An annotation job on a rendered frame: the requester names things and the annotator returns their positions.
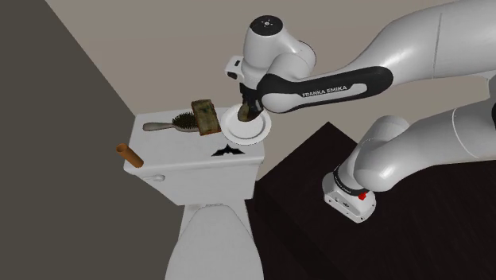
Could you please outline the dark brown object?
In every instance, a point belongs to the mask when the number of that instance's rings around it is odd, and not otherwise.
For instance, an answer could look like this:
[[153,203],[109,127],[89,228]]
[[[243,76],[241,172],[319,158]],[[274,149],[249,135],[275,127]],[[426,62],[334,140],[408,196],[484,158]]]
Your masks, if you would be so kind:
[[240,122],[248,123],[255,120],[260,114],[261,111],[257,107],[252,107],[248,103],[242,103],[238,109],[237,118]]

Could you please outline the white round plate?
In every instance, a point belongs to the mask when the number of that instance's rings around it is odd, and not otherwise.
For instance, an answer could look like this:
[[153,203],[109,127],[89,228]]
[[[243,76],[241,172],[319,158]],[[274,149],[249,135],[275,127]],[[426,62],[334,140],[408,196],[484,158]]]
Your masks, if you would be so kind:
[[266,138],[271,130],[272,120],[263,111],[257,118],[249,122],[238,120],[238,112],[242,104],[236,104],[227,109],[222,117],[220,126],[223,135],[241,146],[257,144]]

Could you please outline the brown green box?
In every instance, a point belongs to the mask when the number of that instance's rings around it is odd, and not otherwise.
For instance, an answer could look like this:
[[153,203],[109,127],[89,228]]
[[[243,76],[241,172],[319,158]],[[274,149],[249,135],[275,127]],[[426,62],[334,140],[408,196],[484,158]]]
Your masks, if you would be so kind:
[[215,107],[210,99],[192,101],[191,107],[201,136],[222,131]]

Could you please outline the black bat shaped figure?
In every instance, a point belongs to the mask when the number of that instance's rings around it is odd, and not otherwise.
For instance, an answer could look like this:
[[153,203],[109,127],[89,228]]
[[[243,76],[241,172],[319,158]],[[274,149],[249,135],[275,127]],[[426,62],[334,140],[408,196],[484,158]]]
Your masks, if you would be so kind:
[[228,144],[226,144],[224,148],[216,150],[211,156],[218,157],[218,156],[224,156],[226,154],[239,155],[239,154],[244,154],[244,152],[238,148],[232,148]]

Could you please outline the grey hairbrush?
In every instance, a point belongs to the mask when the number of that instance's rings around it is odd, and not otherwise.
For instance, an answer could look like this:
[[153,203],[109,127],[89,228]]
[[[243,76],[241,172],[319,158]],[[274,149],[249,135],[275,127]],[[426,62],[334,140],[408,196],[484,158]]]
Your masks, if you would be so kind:
[[196,118],[192,112],[180,113],[171,122],[147,122],[142,126],[144,131],[175,129],[180,132],[197,132],[199,130]]

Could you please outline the white toilet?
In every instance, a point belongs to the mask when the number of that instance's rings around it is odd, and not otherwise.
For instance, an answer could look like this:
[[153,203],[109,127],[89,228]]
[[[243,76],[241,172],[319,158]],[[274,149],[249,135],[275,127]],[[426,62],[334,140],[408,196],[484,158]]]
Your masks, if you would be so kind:
[[[144,161],[123,169],[184,206],[165,280],[265,280],[246,201],[264,161],[262,142],[241,146],[223,133],[201,136],[175,129],[144,131],[170,122],[179,111],[137,115],[129,147]],[[212,157],[228,144],[244,154]]]

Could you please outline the brown cardboard tube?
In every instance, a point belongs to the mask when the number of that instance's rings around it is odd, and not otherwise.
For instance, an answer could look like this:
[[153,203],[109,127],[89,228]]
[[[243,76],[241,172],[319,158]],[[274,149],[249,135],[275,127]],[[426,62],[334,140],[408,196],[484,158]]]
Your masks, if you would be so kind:
[[144,161],[125,143],[118,144],[116,152],[135,168],[141,168],[144,165]]

